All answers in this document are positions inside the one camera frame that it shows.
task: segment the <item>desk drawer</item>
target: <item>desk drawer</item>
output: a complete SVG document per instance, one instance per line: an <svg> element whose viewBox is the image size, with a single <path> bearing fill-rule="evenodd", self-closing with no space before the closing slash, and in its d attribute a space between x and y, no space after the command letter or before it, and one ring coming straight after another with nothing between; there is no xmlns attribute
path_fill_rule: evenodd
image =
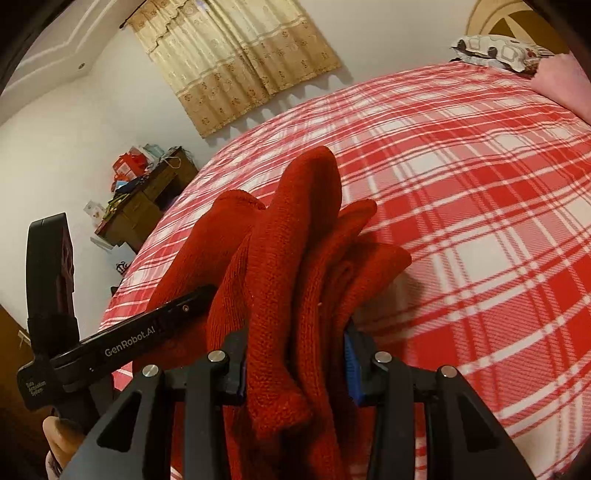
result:
<svg viewBox="0 0 591 480"><path fill-rule="evenodd" d="M174 170L170 167L166 167L163 171L159 172L156 177L149 178L148 185L144 187L144 194L146 197L153 202L168 184L173 181L174 176Z"/></svg>
<svg viewBox="0 0 591 480"><path fill-rule="evenodd" d="M146 195L144 195L142 192L138 192L134 194L134 197L125 204L123 207L123 212L127 218L136 222L142 218L143 214L150 207L154 207L154 204L150 202Z"/></svg>

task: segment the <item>metal screw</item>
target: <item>metal screw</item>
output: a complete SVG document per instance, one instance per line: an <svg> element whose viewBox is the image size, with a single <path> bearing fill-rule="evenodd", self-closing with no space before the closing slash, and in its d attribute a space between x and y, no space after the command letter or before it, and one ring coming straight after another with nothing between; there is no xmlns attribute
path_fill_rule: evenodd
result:
<svg viewBox="0 0 591 480"><path fill-rule="evenodd" d="M441 374L446 378L453 378L457 375L457 370L451 365L443 365L441 368Z"/></svg>
<svg viewBox="0 0 591 480"><path fill-rule="evenodd" d="M374 358L379 364L388 364L392 361L392 355L384 351L375 352Z"/></svg>
<svg viewBox="0 0 591 480"><path fill-rule="evenodd" d="M145 377L153 377L158 373L158 367L156 365L146 365L143 367L142 373Z"/></svg>
<svg viewBox="0 0 591 480"><path fill-rule="evenodd" d="M226 358L226 354L223 350L214 350L207 354L207 358L210 362L221 362Z"/></svg>

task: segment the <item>finger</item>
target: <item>finger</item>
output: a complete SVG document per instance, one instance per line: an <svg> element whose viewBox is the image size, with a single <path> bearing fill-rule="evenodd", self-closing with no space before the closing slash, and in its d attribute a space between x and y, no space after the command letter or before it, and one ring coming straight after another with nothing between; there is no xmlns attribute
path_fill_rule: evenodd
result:
<svg viewBox="0 0 591 480"><path fill-rule="evenodd" d="M85 438L76 424L57 417L47 417L43 421L43 432L62 468L70 462Z"/></svg>

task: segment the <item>wooden door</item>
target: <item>wooden door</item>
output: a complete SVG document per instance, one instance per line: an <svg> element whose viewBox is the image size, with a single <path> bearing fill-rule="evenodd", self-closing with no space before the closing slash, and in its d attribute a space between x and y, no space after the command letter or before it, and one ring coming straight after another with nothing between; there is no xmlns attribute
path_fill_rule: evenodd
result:
<svg viewBox="0 0 591 480"><path fill-rule="evenodd" d="M18 391L17 371L33 360L31 347L19 337L22 330L0 306L0 437L6 439L2 455L15 468L26 464L39 471L49 450L41 425L50 409L29 412Z"/></svg>

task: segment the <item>red plaid blanket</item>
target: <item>red plaid blanket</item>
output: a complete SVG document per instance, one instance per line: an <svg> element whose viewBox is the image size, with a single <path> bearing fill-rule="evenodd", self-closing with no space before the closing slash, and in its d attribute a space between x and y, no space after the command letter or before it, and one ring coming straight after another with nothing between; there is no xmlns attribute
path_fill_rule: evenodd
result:
<svg viewBox="0 0 591 480"><path fill-rule="evenodd" d="M290 160L317 145L337 157L343 202L375 199L368 230L413 256L359 323L411 365L457 365L539 478L568 465L591 433L591 127L514 74L425 67L251 129L162 218L102 328L145 309L221 192L268 204ZM424 439L417 450L424 476Z"/></svg>

